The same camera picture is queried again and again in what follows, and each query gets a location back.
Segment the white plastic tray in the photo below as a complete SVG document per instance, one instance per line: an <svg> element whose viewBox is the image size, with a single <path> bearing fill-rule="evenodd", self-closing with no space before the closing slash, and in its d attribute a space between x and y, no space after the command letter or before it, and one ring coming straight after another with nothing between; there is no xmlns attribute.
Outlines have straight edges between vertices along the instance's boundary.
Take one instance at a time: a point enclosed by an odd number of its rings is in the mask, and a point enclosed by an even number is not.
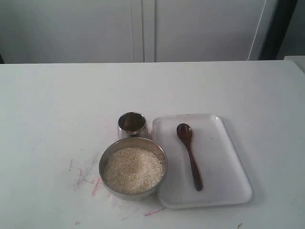
<svg viewBox="0 0 305 229"><path fill-rule="evenodd" d="M194 187L186 148L176 134L180 123L187 123L193 130L192 148L203 179L202 191ZM252 187L220 117L191 114L156 118L152 122L152 139L168 159L167 175L158 192L164 206L241 204L252 198Z"/></svg>

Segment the white cabinet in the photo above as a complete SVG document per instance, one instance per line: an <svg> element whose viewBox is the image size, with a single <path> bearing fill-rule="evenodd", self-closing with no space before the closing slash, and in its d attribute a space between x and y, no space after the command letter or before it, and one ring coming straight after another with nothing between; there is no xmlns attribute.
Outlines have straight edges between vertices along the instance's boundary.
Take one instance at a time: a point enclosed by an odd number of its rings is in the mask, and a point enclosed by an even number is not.
<svg viewBox="0 0 305 229"><path fill-rule="evenodd" d="M0 0L7 63L142 62L141 0Z"/></svg>
<svg viewBox="0 0 305 229"><path fill-rule="evenodd" d="M144 0L146 62L257 60L276 0Z"/></svg>

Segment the bowl rim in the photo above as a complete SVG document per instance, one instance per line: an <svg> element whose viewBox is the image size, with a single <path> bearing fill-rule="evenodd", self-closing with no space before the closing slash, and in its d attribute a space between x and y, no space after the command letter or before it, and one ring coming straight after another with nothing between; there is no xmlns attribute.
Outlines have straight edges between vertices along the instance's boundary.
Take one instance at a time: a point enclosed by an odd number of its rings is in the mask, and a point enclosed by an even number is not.
<svg viewBox="0 0 305 229"><path fill-rule="evenodd" d="M102 157L104 156L104 153L105 153L107 150L109 150L111 147L113 147L114 145L120 143L121 141L127 141L128 139L140 139L140 140L150 141L150 142L154 143L154 144L157 145L157 146L160 148L160 150L162 151L162 153L163 153L163 155L164 155L164 158L165 158L165 163L166 163L165 172L163 173L163 175L162 175L160 181L159 181L157 184L155 184L153 187L151 187L150 189L148 189L148 190L146 190L146 191L144 191L144 192L139 192L139 193L135 193L135 194L126 194L126 193L122 193L122 192L118 192L118 191L116 191L116 190L113 190L113 189L112 189L111 187L109 187L109 185L104 181L103 176L102 176L102 172L101 172ZM159 146L159 144L157 144L157 143L154 142L153 140L150 140L150 139L144 138L144 137L126 137L126 138L122 138L122 139L119 139L119 140L117 140L116 142L112 143L112 144L104 151L104 153L103 153L103 155L101 156L101 159L100 159L100 162L99 162L99 173L100 173L100 177L101 177L101 179L102 179L102 181L103 181L103 184L104 184L107 188L109 188L110 190L112 190L113 192L119 193L119 194L121 194L121 195L127 195L127 196L130 196L130 197L132 197L132 196L137 196L137 195L141 195L141 194L144 194L144 193L147 193L147 192L153 190L157 185L159 185L160 183L162 183L162 182L164 181L164 179L165 179L165 176L166 176L166 173L167 173L167 156L166 156L165 151L162 149L162 147Z"/></svg>

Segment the stainless steel cup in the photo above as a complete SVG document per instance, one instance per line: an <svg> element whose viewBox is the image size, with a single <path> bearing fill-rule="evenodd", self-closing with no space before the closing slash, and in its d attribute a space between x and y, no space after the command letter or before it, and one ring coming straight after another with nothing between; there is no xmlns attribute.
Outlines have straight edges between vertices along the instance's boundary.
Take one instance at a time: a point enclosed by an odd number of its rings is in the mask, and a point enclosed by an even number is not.
<svg viewBox="0 0 305 229"><path fill-rule="evenodd" d="M138 112L123 114L118 121L118 138L143 137L148 138L147 122Z"/></svg>

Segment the wooden spoon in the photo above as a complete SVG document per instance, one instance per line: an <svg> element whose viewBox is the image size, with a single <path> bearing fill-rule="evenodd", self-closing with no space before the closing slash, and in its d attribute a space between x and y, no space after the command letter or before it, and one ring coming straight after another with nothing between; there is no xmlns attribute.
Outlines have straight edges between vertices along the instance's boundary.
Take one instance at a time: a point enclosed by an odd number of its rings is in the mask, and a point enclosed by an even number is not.
<svg viewBox="0 0 305 229"><path fill-rule="evenodd" d="M194 156L192 153L192 148L191 148L193 131L188 124L181 123L177 126L177 135L187 149L187 152L188 152L189 158L190 158L190 162L191 162L191 168L192 168L195 188L197 189L197 191L200 191L203 189L203 183L202 183L201 176L200 176L197 164L195 162L195 159L194 159Z"/></svg>

